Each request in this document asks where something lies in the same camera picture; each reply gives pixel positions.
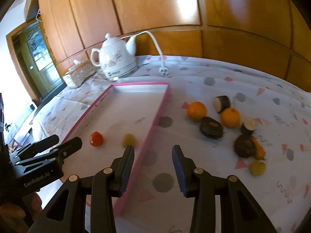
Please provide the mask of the person's hand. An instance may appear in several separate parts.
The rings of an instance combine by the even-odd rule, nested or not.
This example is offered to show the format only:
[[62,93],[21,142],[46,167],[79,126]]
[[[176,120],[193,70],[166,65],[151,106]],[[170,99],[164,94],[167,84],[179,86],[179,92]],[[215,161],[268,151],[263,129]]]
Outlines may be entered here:
[[[24,203],[32,215],[33,220],[42,212],[42,200],[37,192],[24,198]],[[28,232],[29,226],[25,223],[25,211],[12,203],[1,205],[1,232]]]

